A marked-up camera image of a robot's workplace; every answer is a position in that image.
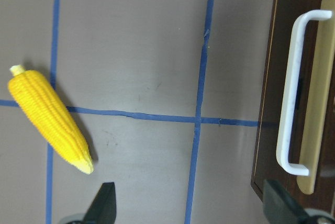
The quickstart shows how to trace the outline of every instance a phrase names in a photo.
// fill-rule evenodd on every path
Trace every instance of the corn cob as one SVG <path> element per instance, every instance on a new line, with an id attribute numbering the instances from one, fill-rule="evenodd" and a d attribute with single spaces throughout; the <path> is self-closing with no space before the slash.
<path id="1" fill-rule="evenodd" d="M 46 78 L 21 65 L 10 68 L 8 89 L 23 112 L 54 150 L 80 171 L 93 172 L 85 138 Z"/>

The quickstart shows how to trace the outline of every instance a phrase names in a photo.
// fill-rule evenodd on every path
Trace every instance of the blue tape line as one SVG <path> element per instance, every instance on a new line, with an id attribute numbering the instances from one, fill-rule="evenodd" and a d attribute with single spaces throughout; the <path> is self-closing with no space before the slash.
<path id="1" fill-rule="evenodd" d="M 53 1 L 52 43 L 50 61 L 50 84 L 56 88 L 57 56 L 58 56 L 58 28 L 59 28 L 60 0 Z"/>
<path id="2" fill-rule="evenodd" d="M 197 158 L 198 158 L 201 122 L 202 122 L 201 107 L 202 107 L 203 98 L 204 98 L 205 76 L 206 76 L 206 66 L 207 66 L 207 49 L 208 49 L 208 41 L 209 41 L 209 35 L 210 35 L 211 20 L 212 20 L 212 15 L 213 15 L 213 6 L 214 6 L 214 0 L 208 0 L 206 18 L 205 18 L 204 44 L 202 47 L 200 68 L 199 68 L 197 106 L 196 106 L 196 111 L 195 111 L 194 139 L 193 139 L 191 164 L 189 168 L 189 177 L 188 177 L 188 188 L 187 188 L 187 199 L 186 199 L 185 221 L 184 221 L 185 224 L 191 223 L 195 174 L 196 174 L 196 167 L 197 167 Z"/>
<path id="3" fill-rule="evenodd" d="M 58 54 L 58 28 L 59 28 L 60 0 L 53 1 L 52 43 L 50 60 L 50 84 L 56 88 L 57 54 Z M 46 224 L 52 223 L 52 176 L 53 176 L 53 148 L 47 148 L 47 191 L 46 191 Z"/>
<path id="4" fill-rule="evenodd" d="M 93 110 L 82 107 L 68 106 L 68 110 L 71 113 L 83 113 L 83 114 L 95 114 L 95 115 L 108 115 L 108 116 L 125 116 L 133 119 L 142 120 L 153 120 L 153 121 L 168 121 L 168 122 L 183 122 L 183 123 L 194 123 L 194 117 L 184 116 L 169 116 L 169 115 L 157 115 L 157 114 L 146 114 L 146 113 L 130 113 L 121 110 Z"/>
<path id="5" fill-rule="evenodd" d="M 19 107 L 19 105 L 15 101 L 3 99 L 0 99 L 0 106 Z"/>
<path id="6" fill-rule="evenodd" d="M 216 124 L 226 126 L 248 126 L 257 127 L 258 121 L 240 120 L 240 119 L 227 119 L 227 118 L 201 118 L 203 124 Z"/>
<path id="7" fill-rule="evenodd" d="M 46 224 L 52 223 L 52 180 L 53 180 L 53 148 L 47 148 L 47 192 L 46 192 Z"/>
<path id="8" fill-rule="evenodd" d="M 8 107 L 19 107 L 15 101 L 0 99 L 0 106 Z M 93 115 L 105 115 L 105 116 L 125 116 L 133 119 L 151 120 L 151 121 L 166 121 L 166 122 L 181 122 L 181 123 L 195 123 L 195 117 L 185 116 L 171 116 L 171 115 L 158 115 L 158 114 L 146 114 L 146 113 L 131 113 L 122 110 L 94 110 L 83 107 L 67 106 L 71 113 L 82 113 L 82 114 L 93 114 Z M 248 126 L 257 127 L 258 121 L 253 120 L 240 120 L 240 119 L 228 119 L 228 118 L 201 118 L 202 124 L 212 125 L 227 125 L 227 126 Z"/>

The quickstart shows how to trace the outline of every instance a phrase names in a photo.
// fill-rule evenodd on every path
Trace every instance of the gray floor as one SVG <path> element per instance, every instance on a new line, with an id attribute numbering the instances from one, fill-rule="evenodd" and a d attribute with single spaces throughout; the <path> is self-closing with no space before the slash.
<path id="1" fill-rule="evenodd" d="M 57 91 L 68 106 L 194 116 L 207 0 L 61 0 Z M 8 68 L 49 75 L 53 0 L 0 0 Z M 215 0 L 202 116 L 257 120 L 272 0 Z M 54 155 L 52 223 L 117 187 L 116 223 L 184 223 L 194 124 L 73 114 L 95 171 Z M 0 106 L 1 223 L 44 223 L 45 140 Z M 192 224 L 267 223 L 250 187 L 256 127 L 202 124 Z"/>

